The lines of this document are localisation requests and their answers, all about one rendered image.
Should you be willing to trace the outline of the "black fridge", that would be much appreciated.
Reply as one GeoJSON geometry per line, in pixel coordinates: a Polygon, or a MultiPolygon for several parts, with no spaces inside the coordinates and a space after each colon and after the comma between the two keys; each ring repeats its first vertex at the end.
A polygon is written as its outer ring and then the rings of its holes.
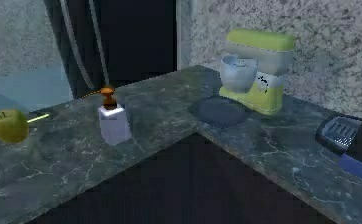
{"type": "MultiPolygon", "coordinates": [[[[79,52],[94,85],[85,84],[59,0],[43,0],[72,95],[105,85],[88,0],[66,0],[79,52]]],[[[176,0],[94,0],[110,84],[119,87],[177,69],[176,0]]]]}

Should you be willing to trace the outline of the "green apple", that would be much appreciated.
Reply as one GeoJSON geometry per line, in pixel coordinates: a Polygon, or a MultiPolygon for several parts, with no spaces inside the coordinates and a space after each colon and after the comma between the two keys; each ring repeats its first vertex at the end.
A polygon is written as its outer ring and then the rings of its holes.
{"type": "Polygon", "coordinates": [[[19,143],[29,135],[29,124],[23,112],[15,109],[0,110],[0,140],[19,143]]]}

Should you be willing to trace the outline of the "white soap dispenser brown pump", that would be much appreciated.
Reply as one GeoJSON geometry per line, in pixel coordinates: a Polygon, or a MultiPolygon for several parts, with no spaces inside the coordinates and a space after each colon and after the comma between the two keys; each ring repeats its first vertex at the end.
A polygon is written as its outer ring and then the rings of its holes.
{"type": "Polygon", "coordinates": [[[111,146],[132,137],[125,107],[118,103],[114,92],[114,87],[104,86],[82,96],[82,99],[95,94],[101,94],[104,97],[102,105],[98,108],[99,126],[104,141],[111,146]]]}

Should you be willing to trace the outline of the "green stand mixer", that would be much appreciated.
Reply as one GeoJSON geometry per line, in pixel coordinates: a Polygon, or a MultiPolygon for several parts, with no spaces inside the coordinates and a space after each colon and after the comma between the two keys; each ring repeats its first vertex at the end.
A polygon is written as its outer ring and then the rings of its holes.
{"type": "Polygon", "coordinates": [[[282,109],[284,75],[293,61],[295,37],[237,28],[225,38],[219,95],[264,115],[282,109]]]}

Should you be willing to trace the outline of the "black blue coffee machine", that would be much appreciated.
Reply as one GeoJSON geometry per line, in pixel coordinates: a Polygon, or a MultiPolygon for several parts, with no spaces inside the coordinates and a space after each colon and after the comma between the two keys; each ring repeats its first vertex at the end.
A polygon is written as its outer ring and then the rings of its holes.
{"type": "Polygon", "coordinates": [[[362,119],[333,114],[317,128],[315,140],[339,156],[338,165],[362,179],[362,119]]]}

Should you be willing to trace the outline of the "dark round mat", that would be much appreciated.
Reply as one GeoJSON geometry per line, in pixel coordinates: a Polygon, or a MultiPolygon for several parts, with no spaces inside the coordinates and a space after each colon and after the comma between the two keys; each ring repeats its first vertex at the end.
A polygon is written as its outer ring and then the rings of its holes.
{"type": "Polygon", "coordinates": [[[252,111],[243,104],[218,95],[194,102],[188,111],[199,121],[217,128],[228,128],[244,122],[252,111]]]}

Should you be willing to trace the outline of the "dark marble worktop counter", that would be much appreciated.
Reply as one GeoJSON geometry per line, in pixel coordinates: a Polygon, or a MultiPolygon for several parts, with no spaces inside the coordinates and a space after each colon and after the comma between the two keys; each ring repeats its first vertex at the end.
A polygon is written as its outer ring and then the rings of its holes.
{"type": "Polygon", "coordinates": [[[216,71],[193,66],[118,88],[133,137],[116,146],[100,133],[100,97],[43,109],[24,142],[0,141],[0,224],[23,224],[193,133],[338,224],[362,224],[362,180],[314,139],[330,110],[287,96],[274,116],[219,129],[188,111],[219,86],[216,71]]]}

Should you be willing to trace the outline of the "yellow green thin stick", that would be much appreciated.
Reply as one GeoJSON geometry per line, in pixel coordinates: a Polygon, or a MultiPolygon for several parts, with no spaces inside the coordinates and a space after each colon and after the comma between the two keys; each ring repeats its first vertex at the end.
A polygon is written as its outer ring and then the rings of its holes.
{"type": "Polygon", "coordinates": [[[34,117],[34,118],[32,118],[32,119],[27,120],[27,123],[36,122],[36,121],[38,121],[38,120],[42,120],[42,119],[48,118],[49,116],[50,116],[50,114],[43,114],[43,115],[40,115],[40,116],[37,116],[37,117],[34,117]]]}

